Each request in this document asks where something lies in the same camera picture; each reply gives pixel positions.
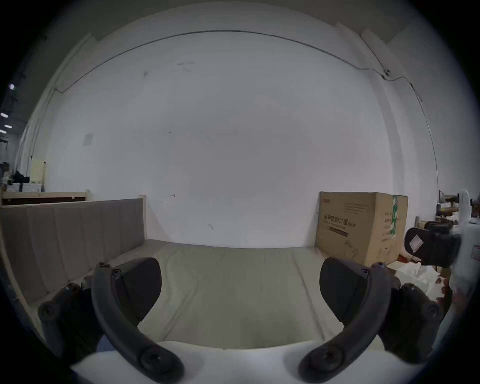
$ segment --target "gray upholstered headboard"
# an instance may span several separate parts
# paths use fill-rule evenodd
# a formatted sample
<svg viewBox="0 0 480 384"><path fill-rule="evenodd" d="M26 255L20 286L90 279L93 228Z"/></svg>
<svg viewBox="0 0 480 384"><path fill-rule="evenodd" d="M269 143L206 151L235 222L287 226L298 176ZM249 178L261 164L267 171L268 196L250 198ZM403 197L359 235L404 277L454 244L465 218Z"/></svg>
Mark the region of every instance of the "gray upholstered headboard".
<svg viewBox="0 0 480 384"><path fill-rule="evenodd" d="M5 249L28 303L144 242L143 199L0 208Z"/></svg>

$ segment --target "wooden furniture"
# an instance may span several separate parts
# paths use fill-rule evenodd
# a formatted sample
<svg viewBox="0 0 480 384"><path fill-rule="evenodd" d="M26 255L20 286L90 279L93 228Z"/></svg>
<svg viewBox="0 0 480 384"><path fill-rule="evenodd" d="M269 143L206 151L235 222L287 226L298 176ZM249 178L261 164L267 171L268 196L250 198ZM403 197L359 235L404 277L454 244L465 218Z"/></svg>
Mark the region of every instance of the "wooden furniture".
<svg viewBox="0 0 480 384"><path fill-rule="evenodd" d="M89 200L85 192L2 192L1 205L74 203Z"/></svg>

